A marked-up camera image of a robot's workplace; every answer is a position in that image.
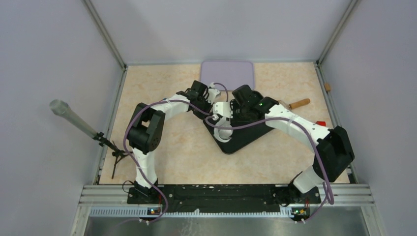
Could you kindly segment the black baking tray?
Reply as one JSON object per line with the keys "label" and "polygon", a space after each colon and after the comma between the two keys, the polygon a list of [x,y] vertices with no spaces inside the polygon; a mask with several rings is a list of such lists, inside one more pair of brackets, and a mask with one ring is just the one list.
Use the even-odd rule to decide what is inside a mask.
{"label": "black baking tray", "polygon": [[[250,88],[236,89],[232,92],[232,95],[234,96],[234,99],[231,101],[237,101],[237,103],[241,106],[258,111],[262,116],[260,120],[265,119],[265,114],[269,112],[269,109],[272,106],[279,104],[277,100],[270,97],[264,97],[258,91],[251,90]],[[221,143],[217,140],[215,140],[215,142],[223,153],[233,154],[259,139],[263,135],[269,133],[271,130],[272,128],[267,126],[265,123],[259,123],[248,128],[233,130],[232,138],[227,143]]]}

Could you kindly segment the lilac rectangular tray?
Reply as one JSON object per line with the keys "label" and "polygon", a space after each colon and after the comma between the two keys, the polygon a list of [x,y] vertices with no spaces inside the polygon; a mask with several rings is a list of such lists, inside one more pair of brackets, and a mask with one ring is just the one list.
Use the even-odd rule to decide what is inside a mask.
{"label": "lilac rectangular tray", "polygon": [[221,83],[228,91],[242,85],[254,89],[254,65],[244,60],[206,60],[201,63],[200,82],[206,85]]}

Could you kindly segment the wooden dough roller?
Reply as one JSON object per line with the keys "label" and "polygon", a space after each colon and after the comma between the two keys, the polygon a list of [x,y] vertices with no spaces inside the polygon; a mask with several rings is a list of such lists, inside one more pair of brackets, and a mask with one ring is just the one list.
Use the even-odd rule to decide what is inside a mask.
{"label": "wooden dough roller", "polygon": [[303,106],[306,106],[308,104],[310,104],[311,100],[309,98],[306,99],[302,99],[299,100],[297,102],[293,102],[293,103],[286,103],[283,100],[278,100],[278,103],[282,106],[284,106],[287,110],[293,110],[293,109],[297,109]]}

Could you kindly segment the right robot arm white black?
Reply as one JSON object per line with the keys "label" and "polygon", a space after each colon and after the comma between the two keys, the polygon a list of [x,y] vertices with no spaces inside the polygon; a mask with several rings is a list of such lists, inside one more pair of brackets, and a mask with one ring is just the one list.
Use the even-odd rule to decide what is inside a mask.
{"label": "right robot arm white black", "polygon": [[278,129],[306,145],[314,153],[313,164],[288,185],[289,198],[301,203],[308,191],[324,184],[329,197],[330,183],[338,179],[355,158],[347,131],[341,126],[329,128],[294,114],[288,105],[262,96],[243,85],[232,92],[232,126],[237,131],[257,130],[259,126]]}

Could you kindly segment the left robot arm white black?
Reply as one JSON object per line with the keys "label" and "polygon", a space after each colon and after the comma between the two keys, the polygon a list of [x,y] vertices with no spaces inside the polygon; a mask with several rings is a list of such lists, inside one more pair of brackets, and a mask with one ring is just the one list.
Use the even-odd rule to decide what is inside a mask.
{"label": "left robot arm white black", "polygon": [[165,121],[189,111],[204,119],[220,95],[214,84],[207,86],[194,81],[190,88],[169,98],[136,106],[123,138],[123,147],[132,149],[130,157],[136,165],[134,189],[145,203],[154,202],[158,195],[154,151],[162,140]]}

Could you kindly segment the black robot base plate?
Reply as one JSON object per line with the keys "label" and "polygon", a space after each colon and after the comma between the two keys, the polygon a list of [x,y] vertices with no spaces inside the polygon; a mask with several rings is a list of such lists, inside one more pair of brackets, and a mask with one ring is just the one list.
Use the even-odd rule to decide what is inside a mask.
{"label": "black robot base plate", "polygon": [[305,194],[295,187],[276,184],[166,184],[158,189],[129,188],[128,204],[167,206],[168,213],[261,213],[278,212],[291,204],[306,206],[321,202],[319,189]]}

